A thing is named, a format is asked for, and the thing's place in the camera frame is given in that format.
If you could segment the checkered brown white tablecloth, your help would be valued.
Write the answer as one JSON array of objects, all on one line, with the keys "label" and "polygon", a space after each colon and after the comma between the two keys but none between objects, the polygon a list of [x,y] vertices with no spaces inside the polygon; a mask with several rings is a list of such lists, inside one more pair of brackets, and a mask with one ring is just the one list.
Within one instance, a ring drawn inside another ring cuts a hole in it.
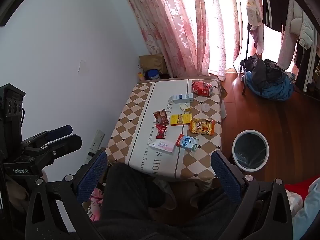
[{"label": "checkered brown white tablecloth", "polygon": [[[210,156],[222,146],[222,87],[215,78],[203,81],[212,85],[212,95],[195,94],[192,102],[184,104],[174,103],[170,98],[191,93],[193,79],[135,85],[108,142],[108,161],[125,163],[152,176],[211,181],[215,173]],[[212,132],[192,133],[189,124],[170,123],[173,116],[183,114],[211,119]]]}]

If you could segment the pile of dark blue clothes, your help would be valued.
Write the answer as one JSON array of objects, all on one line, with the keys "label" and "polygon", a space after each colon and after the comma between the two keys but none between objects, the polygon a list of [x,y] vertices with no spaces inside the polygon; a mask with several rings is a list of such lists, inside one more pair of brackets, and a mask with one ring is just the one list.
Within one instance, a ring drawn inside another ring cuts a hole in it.
[{"label": "pile of dark blue clothes", "polygon": [[277,101],[286,101],[291,97],[295,76],[285,72],[275,62],[262,60],[255,54],[242,60],[240,68],[244,71],[241,80],[254,94]]}]

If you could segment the white pink tissue pack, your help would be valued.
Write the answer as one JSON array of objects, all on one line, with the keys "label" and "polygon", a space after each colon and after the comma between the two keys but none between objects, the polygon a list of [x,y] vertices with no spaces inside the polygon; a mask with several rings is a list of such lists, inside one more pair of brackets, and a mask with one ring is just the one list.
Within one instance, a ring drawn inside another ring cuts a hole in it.
[{"label": "white pink tissue pack", "polygon": [[167,154],[173,154],[175,149],[175,143],[163,139],[155,139],[149,143],[148,146],[154,150],[158,150]]}]

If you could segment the yellow white small wrapper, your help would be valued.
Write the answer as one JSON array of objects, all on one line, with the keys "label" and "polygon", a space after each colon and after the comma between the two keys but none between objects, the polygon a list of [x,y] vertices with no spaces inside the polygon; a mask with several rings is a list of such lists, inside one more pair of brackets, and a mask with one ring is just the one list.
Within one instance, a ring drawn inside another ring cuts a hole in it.
[{"label": "yellow white small wrapper", "polygon": [[181,109],[182,111],[184,111],[184,113],[187,113],[187,112],[190,111],[190,106],[187,105],[186,103],[181,103],[181,104],[180,104],[180,109]]}]

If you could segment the white round trash bin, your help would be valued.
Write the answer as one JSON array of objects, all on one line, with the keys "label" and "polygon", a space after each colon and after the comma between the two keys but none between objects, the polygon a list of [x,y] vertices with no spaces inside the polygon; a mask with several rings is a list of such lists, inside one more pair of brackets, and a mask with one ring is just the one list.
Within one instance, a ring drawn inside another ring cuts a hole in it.
[{"label": "white round trash bin", "polygon": [[258,131],[248,129],[240,132],[233,141],[232,158],[243,171],[257,172],[267,163],[269,145],[266,138]]}]

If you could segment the red cloth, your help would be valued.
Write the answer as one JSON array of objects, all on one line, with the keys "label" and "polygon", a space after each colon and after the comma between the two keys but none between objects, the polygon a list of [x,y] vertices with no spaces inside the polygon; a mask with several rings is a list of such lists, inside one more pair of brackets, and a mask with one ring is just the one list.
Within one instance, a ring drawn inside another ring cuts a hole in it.
[{"label": "red cloth", "polygon": [[300,195],[302,197],[302,200],[305,200],[305,198],[309,194],[309,186],[318,178],[319,178],[319,175],[313,176],[309,179],[306,179],[304,181],[301,181],[295,184],[285,184],[285,189],[287,191]]}]

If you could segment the red coke can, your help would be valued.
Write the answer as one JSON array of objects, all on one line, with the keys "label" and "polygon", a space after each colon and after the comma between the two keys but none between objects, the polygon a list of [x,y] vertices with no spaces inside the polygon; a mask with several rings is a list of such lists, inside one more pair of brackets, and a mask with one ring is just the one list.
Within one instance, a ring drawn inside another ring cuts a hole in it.
[{"label": "red coke can", "polygon": [[198,96],[210,97],[213,94],[213,86],[203,81],[195,81],[191,85],[191,90]]}]

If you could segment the red snack wrapper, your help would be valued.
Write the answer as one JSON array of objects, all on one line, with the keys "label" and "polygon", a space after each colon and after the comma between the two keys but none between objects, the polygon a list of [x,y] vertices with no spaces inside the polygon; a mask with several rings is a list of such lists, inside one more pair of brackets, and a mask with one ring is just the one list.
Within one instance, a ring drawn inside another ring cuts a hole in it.
[{"label": "red snack wrapper", "polygon": [[156,124],[156,128],[157,128],[156,139],[165,138],[168,126],[163,124]]}]

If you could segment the yellow cigarette box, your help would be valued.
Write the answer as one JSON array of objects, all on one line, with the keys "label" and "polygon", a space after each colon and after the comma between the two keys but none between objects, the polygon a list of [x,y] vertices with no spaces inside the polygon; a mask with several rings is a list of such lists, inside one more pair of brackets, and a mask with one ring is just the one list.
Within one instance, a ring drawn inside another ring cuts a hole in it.
[{"label": "yellow cigarette box", "polygon": [[175,114],[170,117],[170,125],[177,126],[177,125],[188,125],[191,123],[192,114]]}]

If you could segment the blue white milk carton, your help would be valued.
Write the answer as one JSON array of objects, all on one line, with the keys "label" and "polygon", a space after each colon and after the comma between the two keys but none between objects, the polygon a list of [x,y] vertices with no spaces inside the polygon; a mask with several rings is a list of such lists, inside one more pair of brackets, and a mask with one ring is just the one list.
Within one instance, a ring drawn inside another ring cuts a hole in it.
[{"label": "blue white milk carton", "polygon": [[176,141],[176,146],[185,150],[195,151],[199,146],[199,139],[180,134]]}]

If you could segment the white power strip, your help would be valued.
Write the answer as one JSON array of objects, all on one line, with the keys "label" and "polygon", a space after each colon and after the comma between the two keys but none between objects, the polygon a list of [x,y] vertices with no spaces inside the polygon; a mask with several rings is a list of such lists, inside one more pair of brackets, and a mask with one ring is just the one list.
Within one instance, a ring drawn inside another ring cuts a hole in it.
[{"label": "white power strip", "polygon": [[85,164],[87,164],[93,158],[93,156],[97,153],[101,143],[103,142],[104,136],[105,136],[105,133],[103,131],[99,129],[96,131],[92,144],[89,147],[88,154],[86,155]]}]

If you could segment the brown paper bag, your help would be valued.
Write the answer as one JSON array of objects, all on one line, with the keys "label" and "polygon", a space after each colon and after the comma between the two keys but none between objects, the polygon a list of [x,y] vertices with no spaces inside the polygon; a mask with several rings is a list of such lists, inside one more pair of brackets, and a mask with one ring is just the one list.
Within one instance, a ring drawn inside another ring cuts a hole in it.
[{"label": "brown paper bag", "polygon": [[142,70],[158,70],[161,74],[167,74],[167,65],[162,54],[142,55],[139,56],[139,62]]}]

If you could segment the brown snack wrapper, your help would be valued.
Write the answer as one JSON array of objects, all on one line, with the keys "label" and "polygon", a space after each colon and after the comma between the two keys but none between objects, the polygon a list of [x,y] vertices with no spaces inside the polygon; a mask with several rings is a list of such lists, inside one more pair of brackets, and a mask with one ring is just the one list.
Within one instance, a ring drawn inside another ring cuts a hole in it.
[{"label": "brown snack wrapper", "polygon": [[168,122],[168,117],[165,109],[162,109],[161,111],[155,111],[153,115],[156,119],[156,124],[168,126],[169,122]]}]

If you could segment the blue lid white jar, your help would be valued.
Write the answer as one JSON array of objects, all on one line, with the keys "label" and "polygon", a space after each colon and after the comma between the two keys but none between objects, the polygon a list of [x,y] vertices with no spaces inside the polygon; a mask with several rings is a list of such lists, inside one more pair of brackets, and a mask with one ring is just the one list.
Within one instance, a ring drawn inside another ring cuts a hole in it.
[{"label": "blue lid white jar", "polygon": [[147,75],[148,75],[148,78],[149,78],[150,80],[159,80],[159,79],[160,79],[159,71],[156,70],[156,69],[151,69],[151,70],[149,70],[148,73],[147,73]]}]

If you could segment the orange noodle snack bag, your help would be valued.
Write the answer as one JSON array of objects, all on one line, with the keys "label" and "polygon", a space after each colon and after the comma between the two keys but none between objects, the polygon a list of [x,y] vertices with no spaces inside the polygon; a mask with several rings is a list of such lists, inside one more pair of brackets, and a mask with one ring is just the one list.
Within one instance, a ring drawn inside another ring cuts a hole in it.
[{"label": "orange noodle snack bag", "polygon": [[192,118],[189,124],[189,131],[194,134],[213,135],[214,134],[215,120]]}]

